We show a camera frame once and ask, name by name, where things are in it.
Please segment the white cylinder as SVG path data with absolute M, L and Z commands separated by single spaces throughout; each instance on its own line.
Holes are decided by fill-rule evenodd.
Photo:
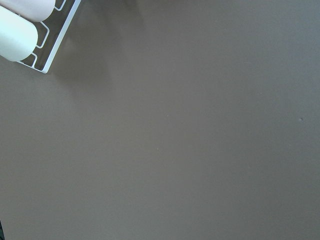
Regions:
M 0 56 L 18 62 L 27 58 L 38 43 L 34 24 L 5 7 L 0 7 Z

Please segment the pale pink cylinder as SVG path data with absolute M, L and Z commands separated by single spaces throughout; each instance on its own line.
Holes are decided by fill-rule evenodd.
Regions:
M 55 8 L 55 0 L 0 0 L 0 5 L 33 22 L 46 20 Z

